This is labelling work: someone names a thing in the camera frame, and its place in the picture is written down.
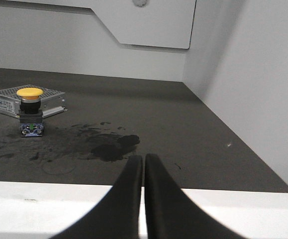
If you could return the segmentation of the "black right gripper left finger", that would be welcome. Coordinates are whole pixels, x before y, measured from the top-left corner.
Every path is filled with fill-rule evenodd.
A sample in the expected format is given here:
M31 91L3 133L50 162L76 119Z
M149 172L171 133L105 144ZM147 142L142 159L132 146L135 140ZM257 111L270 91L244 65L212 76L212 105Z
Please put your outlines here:
M137 239L143 160L129 157L107 194L83 217L54 239Z

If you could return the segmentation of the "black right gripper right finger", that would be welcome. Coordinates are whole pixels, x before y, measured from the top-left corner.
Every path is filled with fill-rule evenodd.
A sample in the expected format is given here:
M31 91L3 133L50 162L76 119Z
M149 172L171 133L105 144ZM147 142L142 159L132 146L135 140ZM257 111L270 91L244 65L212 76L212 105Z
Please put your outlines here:
M239 239L198 207L177 185L156 154L145 158L145 213L150 239Z

